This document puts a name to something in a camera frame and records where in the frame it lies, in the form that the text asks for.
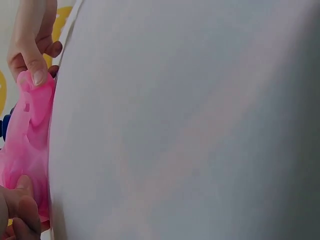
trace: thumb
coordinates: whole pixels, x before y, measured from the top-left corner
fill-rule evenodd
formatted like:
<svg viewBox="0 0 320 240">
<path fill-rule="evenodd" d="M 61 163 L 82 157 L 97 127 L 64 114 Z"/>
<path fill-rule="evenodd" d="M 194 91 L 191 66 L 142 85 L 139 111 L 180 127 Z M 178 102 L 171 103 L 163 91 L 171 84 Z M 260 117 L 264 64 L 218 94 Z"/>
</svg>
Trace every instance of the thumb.
<svg viewBox="0 0 320 240">
<path fill-rule="evenodd" d="M 36 41 L 30 39 L 20 47 L 26 68 L 32 75 L 34 85 L 39 86 L 47 80 L 48 67 L 43 55 L 40 53 Z"/>
</svg>

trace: finger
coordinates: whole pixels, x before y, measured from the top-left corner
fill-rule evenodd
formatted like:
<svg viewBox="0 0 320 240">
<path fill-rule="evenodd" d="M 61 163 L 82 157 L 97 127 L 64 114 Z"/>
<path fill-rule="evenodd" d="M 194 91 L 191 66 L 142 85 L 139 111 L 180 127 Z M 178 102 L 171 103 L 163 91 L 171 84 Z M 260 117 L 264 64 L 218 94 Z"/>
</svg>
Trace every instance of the finger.
<svg viewBox="0 0 320 240">
<path fill-rule="evenodd" d="M 50 75 L 55 78 L 57 76 L 57 73 L 59 71 L 59 66 L 58 65 L 53 65 L 51 67 L 49 67 L 48 72 L 50 73 Z"/>
<path fill-rule="evenodd" d="M 10 236 L 5 238 L 5 240 L 17 240 L 16 236 Z"/>
<path fill-rule="evenodd" d="M 12 225 L 16 240 L 40 240 L 41 235 L 32 231 L 21 218 L 15 217 Z"/>
<path fill-rule="evenodd" d="M 5 198 L 8 217 L 13 218 L 18 215 L 19 202 L 23 196 L 33 196 L 33 187 L 31 179 L 22 175 L 17 181 L 16 189 L 7 189 L 2 187 L 1 192 Z"/>
<path fill-rule="evenodd" d="M 35 234 L 41 235 L 41 221 L 38 214 L 36 201 L 29 196 L 23 196 L 19 202 L 18 217 Z M 15 221 L 13 220 L 13 230 L 15 230 Z"/>
<path fill-rule="evenodd" d="M 39 86 L 47 80 L 47 64 L 34 39 L 25 41 L 19 47 L 27 69 L 32 75 L 34 85 Z"/>
<path fill-rule="evenodd" d="M 56 41 L 53 44 L 49 45 L 44 51 L 44 53 L 49 55 L 52 58 L 56 58 L 61 53 L 62 48 L 63 48 L 62 43 L 59 41 Z"/>
<path fill-rule="evenodd" d="M 12 227 L 12 224 L 6 228 L 4 235 L 7 238 L 15 235 L 14 228 Z"/>
</svg>

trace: white fabric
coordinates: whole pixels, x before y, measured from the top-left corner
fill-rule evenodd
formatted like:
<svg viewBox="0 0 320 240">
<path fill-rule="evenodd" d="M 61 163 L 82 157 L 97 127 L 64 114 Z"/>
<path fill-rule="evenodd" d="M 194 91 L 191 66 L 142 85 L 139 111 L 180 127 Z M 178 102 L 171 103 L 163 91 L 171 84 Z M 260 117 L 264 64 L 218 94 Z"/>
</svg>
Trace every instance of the white fabric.
<svg viewBox="0 0 320 240">
<path fill-rule="evenodd" d="M 313 0 L 84 0 L 51 124 L 55 239 L 318 239 L 319 23 Z"/>
</svg>

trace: pink translucent material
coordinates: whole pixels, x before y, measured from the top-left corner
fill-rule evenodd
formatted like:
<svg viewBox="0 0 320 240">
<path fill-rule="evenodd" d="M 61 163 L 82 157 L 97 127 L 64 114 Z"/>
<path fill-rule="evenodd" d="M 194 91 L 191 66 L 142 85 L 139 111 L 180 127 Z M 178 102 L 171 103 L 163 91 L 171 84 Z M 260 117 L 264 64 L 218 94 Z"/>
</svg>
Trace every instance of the pink translucent material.
<svg viewBox="0 0 320 240">
<path fill-rule="evenodd" d="M 24 71 L 18 76 L 17 85 L 19 100 L 0 151 L 2 183 L 4 187 L 14 189 L 21 175 L 29 176 L 39 215 L 45 221 L 49 217 L 49 126 L 56 84 L 48 74 L 46 84 L 36 87 L 31 74 Z"/>
</svg>

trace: dark blue object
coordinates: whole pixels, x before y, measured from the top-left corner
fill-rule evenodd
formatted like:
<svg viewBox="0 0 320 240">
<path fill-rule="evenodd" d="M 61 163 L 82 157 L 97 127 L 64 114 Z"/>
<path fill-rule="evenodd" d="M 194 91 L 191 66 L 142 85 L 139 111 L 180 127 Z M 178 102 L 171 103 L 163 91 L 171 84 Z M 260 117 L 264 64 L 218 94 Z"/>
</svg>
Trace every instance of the dark blue object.
<svg viewBox="0 0 320 240">
<path fill-rule="evenodd" d="M 6 141 L 7 129 L 11 118 L 11 114 L 13 113 L 14 109 L 15 108 L 12 108 L 10 114 L 5 115 L 3 117 L 3 120 L 0 120 L 0 138 L 3 138 L 4 141 Z"/>
</svg>

